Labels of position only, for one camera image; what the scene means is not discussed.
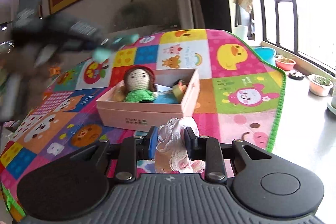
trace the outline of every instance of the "doll head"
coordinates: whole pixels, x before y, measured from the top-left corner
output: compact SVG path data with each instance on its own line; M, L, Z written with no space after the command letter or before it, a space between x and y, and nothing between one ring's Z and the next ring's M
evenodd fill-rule
M134 66L124 75L125 95L133 90L150 90L157 91L154 84L154 73L145 66Z

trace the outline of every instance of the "green mat border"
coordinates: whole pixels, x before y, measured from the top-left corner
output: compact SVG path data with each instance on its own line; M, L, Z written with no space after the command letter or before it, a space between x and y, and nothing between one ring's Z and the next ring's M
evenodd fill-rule
M239 39L239 41L242 42L249 50L251 50L255 54L255 56L262 63L264 63L265 65L268 65L269 67L271 67L271 68L279 71L282 74L282 76L283 76L282 77L282 87L280 88L279 104L278 104L277 111L276 111L276 114L275 114L275 118L274 118L274 121L273 121L272 130L271 130L271 133L270 133L270 135L268 137L268 143L267 143L267 146L266 146L266 151L272 153L273 148L274 148L275 138L277 137L277 133L278 133L278 128L279 128L279 122L280 122L280 118L281 118L282 108L284 106L284 98L285 98L285 89L286 89L287 75L286 75L286 73L282 69L280 69L280 68L278 68L276 66L273 66L270 63L267 63L266 61L264 61L256 53L256 51L253 48L251 48L245 41L241 40L238 36L234 35L233 33L228 32L228 31L225 31L225 32L228 33L228 34L231 34L235 38Z
M224 31L232 36L234 36L235 38L237 38L240 42L242 42L249 50L251 50L255 56L262 62L264 63L265 65L268 65L270 66L271 68L279 71L282 75L283 75L283 79L282 79L282 87L280 89L280 97L279 97L279 104L278 104L278 108L277 108L277 111L276 111L276 114L275 114L275 118L274 118L274 121L273 121L273 125L272 125L272 130L271 130L271 133L268 137L268 143L267 143L267 146L266 146L266 151L267 152L272 152L273 151L273 148L274 148L274 143L275 143L275 138L277 136L277 133L278 133L278 128L279 128L279 122L280 122L280 118L281 118L281 113L282 113L282 108L283 108L283 105L284 105L284 98L285 98L285 89L286 89L286 80L287 80L287 76L286 76L286 73L278 68L278 67L275 67L273 65L271 65L270 63L267 63L265 62L256 52L253 48L251 48L246 42L244 42L243 40L241 40L239 37L235 36L233 33L230 33L228 31ZM21 208L21 206L16 202L16 200L12 197L10 191L8 189L6 189L4 186L2 186L3 188L3 192L4 194L6 195L6 200L4 200L5 202L7 202L7 206L10 207L10 204L14 206L14 208L22 215L22 217L25 217L26 214L25 212L23 211L23 209Z

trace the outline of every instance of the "cardboard box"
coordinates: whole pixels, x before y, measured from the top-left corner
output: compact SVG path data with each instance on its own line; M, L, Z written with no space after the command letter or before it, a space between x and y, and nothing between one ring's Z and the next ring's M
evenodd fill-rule
M154 70L155 83L173 86L178 79L189 83L180 104L129 103L109 101L123 82L97 99L97 109L105 126L148 132L151 126L166 124L171 118L192 116L200 93L197 69Z

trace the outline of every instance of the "colorful play mat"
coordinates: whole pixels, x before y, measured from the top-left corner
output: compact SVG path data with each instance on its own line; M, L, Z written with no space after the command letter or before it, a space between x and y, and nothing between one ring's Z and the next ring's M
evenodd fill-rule
M96 109L95 100L120 82L132 65L198 68L201 91L193 118L200 134L221 143L244 139L272 151L284 100L284 72L261 61L225 31L159 33L140 38L104 63L84 61L49 86L43 104L26 117L1 155L7 204L23 214L16 188L28 172L98 139L121 143L126 137L146 134L105 127ZM155 172L153 161L139 161L138 172Z

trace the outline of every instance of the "crochet doll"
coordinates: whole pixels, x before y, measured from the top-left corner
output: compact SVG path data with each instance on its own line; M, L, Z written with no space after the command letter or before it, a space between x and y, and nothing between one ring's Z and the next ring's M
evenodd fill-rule
M124 102L152 103L158 96L154 73L145 66L133 66L124 75Z

